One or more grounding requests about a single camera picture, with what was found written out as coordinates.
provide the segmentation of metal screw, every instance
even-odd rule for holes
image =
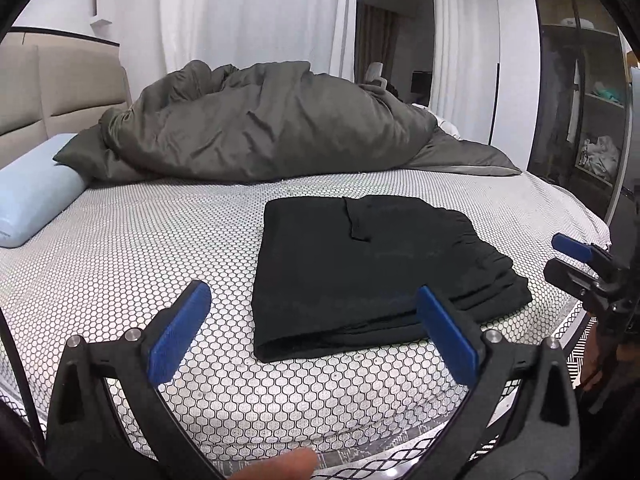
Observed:
[[[82,338],[78,334],[74,334],[73,336],[71,336],[69,339],[66,340],[66,345],[71,348],[75,348],[80,344],[81,341],[82,341]]]
[[[124,333],[124,339],[126,339],[127,341],[137,341],[138,339],[140,339],[141,335],[142,332],[139,328],[129,328],[129,330]]]
[[[553,336],[546,338],[546,344],[548,344],[549,348],[552,348],[553,350],[560,348],[560,342]]]
[[[500,341],[502,341],[502,334],[493,329],[487,330],[484,333],[484,337],[489,343],[499,343]]]

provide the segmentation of sheer curtain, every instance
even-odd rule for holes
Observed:
[[[133,98],[158,74],[191,59],[212,68],[308,60],[313,72],[353,80],[356,0],[97,0],[97,6],[111,22],[102,35],[120,43]]]

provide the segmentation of brown curtain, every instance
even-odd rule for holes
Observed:
[[[364,83],[364,75],[370,63],[380,62],[382,77],[389,79],[393,68],[398,15],[390,10],[358,3],[356,7],[356,83]]]

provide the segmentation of glass wardrobe door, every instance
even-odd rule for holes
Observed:
[[[567,187],[575,164],[580,111],[580,49],[572,0],[536,0],[541,73],[538,119],[528,170]]]
[[[626,134],[626,71],[615,21],[598,0],[575,0],[584,102],[569,190],[600,218],[611,202]]]

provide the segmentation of folded black clothes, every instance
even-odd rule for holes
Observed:
[[[419,198],[292,197],[264,208],[254,353],[263,362],[415,341],[415,293],[438,287],[476,322],[531,301],[513,261],[463,213]]]

